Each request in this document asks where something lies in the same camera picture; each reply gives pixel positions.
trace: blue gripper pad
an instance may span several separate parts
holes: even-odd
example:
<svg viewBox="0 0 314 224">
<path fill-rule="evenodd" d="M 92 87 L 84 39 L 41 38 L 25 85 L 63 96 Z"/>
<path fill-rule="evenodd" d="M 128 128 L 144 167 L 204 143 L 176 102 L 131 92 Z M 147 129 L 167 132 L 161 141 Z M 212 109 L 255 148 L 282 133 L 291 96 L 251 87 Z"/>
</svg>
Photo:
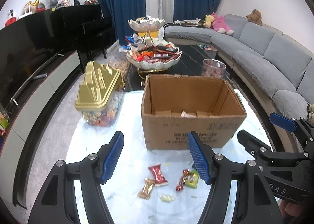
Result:
<svg viewBox="0 0 314 224">
<path fill-rule="evenodd" d="M 206 184 L 209 184 L 210 176 L 208 173 L 208 163 L 192 133 L 188 133 L 187 135 L 187 145 L 200 178 L 204 180 Z"/>
<path fill-rule="evenodd" d="M 274 125 L 281 127 L 289 132 L 295 132 L 297 129 L 293 120 L 281 116 L 277 113 L 271 113 L 271 115 L 269 116 L 269 120 Z"/>
<path fill-rule="evenodd" d="M 121 151 L 123 149 L 123 146 L 124 137 L 123 134 L 119 132 L 119 135 L 117 136 L 116 141 L 113 143 L 113 146 L 108 154 L 108 157 L 104 162 L 104 172 L 101 176 L 101 179 L 104 183 L 106 183 L 107 180 L 111 179 L 113 171 L 115 170 L 118 159 L 120 157 Z"/>
</svg>

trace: open cardboard box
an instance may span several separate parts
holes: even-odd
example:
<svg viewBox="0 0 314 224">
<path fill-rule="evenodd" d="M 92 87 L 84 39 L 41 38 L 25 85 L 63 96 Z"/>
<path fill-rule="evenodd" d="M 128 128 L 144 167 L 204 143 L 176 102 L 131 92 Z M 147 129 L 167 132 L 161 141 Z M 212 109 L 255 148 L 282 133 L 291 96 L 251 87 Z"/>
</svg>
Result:
<svg viewBox="0 0 314 224">
<path fill-rule="evenodd" d="M 195 117 L 180 117 L 185 111 Z M 204 76 L 148 75 L 142 100 L 147 149 L 186 150 L 187 133 L 222 147 L 246 118 L 230 84 Z"/>
</svg>

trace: bunny plush toy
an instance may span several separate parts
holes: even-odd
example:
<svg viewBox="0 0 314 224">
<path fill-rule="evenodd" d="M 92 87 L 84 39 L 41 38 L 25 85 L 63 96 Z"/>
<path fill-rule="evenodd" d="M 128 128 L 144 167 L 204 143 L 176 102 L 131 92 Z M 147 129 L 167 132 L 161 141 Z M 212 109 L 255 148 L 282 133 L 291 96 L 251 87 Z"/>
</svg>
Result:
<svg viewBox="0 0 314 224">
<path fill-rule="evenodd" d="M 213 28 L 216 32 L 227 35 L 232 35 L 234 33 L 233 30 L 226 24 L 223 16 L 219 17 L 214 12 L 212 16 L 215 18 Z"/>
</svg>

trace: screw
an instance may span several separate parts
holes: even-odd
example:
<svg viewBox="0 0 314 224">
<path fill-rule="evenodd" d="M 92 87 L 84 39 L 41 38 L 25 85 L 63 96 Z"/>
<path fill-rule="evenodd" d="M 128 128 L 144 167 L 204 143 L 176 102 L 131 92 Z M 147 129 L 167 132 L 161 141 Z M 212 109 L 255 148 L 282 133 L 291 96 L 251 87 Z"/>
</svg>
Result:
<svg viewBox="0 0 314 224">
<path fill-rule="evenodd" d="M 249 164 L 250 166 L 252 166 L 252 167 L 256 165 L 256 163 L 255 163 L 254 160 L 249 160 L 249 161 L 248 161 L 248 164 Z"/>
<path fill-rule="evenodd" d="M 222 160 L 222 159 L 224 159 L 224 156 L 222 154 L 218 153 L 215 155 L 215 159 Z"/>
<path fill-rule="evenodd" d="M 90 160 L 94 160 L 95 158 L 97 158 L 97 154 L 95 154 L 95 153 L 88 155 L 88 159 L 90 159 Z"/>
<path fill-rule="evenodd" d="M 58 160 L 56 163 L 56 166 L 61 167 L 61 166 L 63 166 L 63 164 L 64 164 L 63 160 Z"/>
</svg>

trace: human hand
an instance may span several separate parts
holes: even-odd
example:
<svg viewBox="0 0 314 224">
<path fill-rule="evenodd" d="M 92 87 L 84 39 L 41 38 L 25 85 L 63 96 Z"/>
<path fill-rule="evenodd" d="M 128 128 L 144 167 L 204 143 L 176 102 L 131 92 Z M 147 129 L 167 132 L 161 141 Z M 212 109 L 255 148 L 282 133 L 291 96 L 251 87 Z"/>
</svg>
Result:
<svg viewBox="0 0 314 224">
<path fill-rule="evenodd" d="M 280 202 L 279 209 L 282 217 L 286 217 L 288 214 L 293 217 L 299 217 L 303 211 L 303 206 L 295 205 L 282 200 Z"/>
</svg>

